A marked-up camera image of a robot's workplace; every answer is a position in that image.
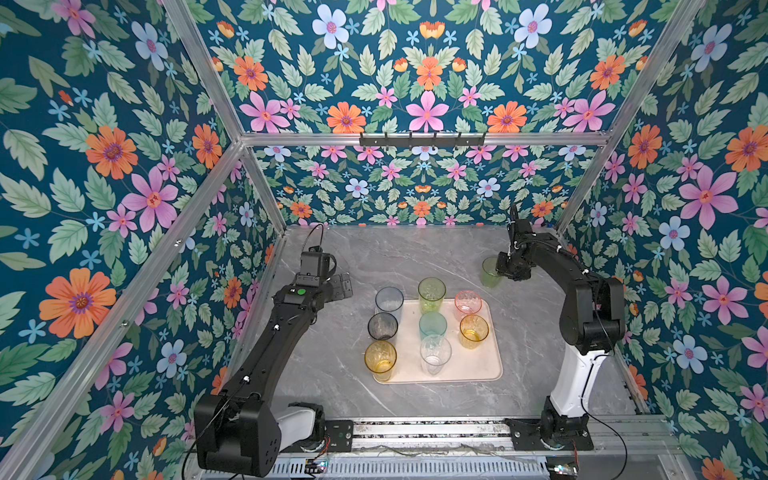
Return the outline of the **blue translucent tall cup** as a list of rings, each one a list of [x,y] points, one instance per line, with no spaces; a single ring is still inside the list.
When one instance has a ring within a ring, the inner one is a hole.
[[[404,294],[397,287],[386,286],[376,293],[375,308],[377,313],[389,313],[399,319],[401,317],[403,304]]]

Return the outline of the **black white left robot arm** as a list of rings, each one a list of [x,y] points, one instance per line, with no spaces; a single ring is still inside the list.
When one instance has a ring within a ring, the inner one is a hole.
[[[332,254],[320,246],[301,252],[298,273],[273,296],[265,329],[247,358],[194,409],[192,449],[201,469],[263,478],[284,450],[326,442],[322,406],[294,402],[275,413],[272,403],[294,349],[318,313],[352,295],[350,276],[336,272]]]

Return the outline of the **dark grey translucent cup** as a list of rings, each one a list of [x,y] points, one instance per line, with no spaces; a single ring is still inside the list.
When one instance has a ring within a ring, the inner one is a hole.
[[[369,336],[376,341],[388,341],[394,338],[398,328],[399,322],[397,318],[388,312],[374,314],[367,324]]]

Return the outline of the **yellow translucent short cup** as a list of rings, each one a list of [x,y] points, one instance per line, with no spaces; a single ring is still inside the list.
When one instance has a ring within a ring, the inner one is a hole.
[[[489,333],[489,324],[480,315],[467,315],[459,323],[459,341],[466,349],[478,348],[487,339]]]

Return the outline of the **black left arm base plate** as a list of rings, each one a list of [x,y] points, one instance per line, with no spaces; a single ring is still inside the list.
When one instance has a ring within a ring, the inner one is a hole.
[[[349,453],[352,451],[355,423],[352,420],[326,420],[316,425],[313,434],[317,445],[312,449],[319,453]]]

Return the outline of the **teal translucent short cup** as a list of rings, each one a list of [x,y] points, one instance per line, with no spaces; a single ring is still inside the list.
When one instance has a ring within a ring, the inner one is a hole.
[[[419,333],[422,339],[429,336],[444,336],[447,331],[446,318],[437,311],[424,313],[418,323]]]

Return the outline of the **pink translucent short cup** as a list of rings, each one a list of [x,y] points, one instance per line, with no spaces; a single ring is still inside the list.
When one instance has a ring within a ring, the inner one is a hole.
[[[483,299],[471,290],[458,292],[453,300],[455,317],[462,320],[468,315],[477,314],[483,307]]]

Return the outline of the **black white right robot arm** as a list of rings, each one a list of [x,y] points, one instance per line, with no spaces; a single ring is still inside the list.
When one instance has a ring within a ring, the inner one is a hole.
[[[513,281],[531,278],[539,267],[565,294],[559,332],[567,344],[558,380],[538,421],[547,448],[590,448],[589,399],[597,373],[627,331],[623,285],[594,273],[551,233],[514,212],[507,224],[510,245],[498,254],[496,272]]]

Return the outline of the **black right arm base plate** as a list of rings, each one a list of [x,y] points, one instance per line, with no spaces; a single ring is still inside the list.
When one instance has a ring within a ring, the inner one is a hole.
[[[551,425],[542,426],[540,419],[505,418],[510,429],[515,451],[592,451],[595,448],[586,425],[556,430]]]

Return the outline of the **light green short cup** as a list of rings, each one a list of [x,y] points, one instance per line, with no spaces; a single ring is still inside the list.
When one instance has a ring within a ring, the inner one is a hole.
[[[497,271],[497,258],[495,256],[485,258],[481,264],[480,280],[484,287],[495,288],[503,277]]]

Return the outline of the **amber translucent tall cup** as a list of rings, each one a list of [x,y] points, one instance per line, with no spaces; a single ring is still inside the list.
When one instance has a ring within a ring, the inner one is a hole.
[[[364,353],[366,368],[380,383],[388,382],[393,376],[398,359],[395,346],[386,340],[372,342]]]

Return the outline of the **green translucent tall cup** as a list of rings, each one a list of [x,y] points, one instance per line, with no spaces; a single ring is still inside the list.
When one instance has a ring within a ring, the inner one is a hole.
[[[438,312],[446,295],[446,285],[437,277],[428,277],[418,284],[420,311],[422,314]]]

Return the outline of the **beige rectangular tray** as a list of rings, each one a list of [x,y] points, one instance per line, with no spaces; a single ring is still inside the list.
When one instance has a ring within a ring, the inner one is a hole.
[[[447,299],[441,306],[440,313],[447,320],[447,331],[444,337],[450,342],[453,354],[451,360],[443,370],[430,376],[424,373],[421,367],[419,353],[421,336],[419,333],[419,319],[423,315],[417,300],[404,302],[398,332],[394,338],[388,340],[392,343],[398,354],[393,376],[388,382],[380,384],[426,384],[426,383],[473,383],[495,381],[501,378],[503,366],[501,354],[496,338],[493,318],[488,303],[483,300],[483,307],[477,313],[489,324],[490,333],[487,339],[476,349],[466,349],[459,341],[459,323],[455,317],[454,303]]]

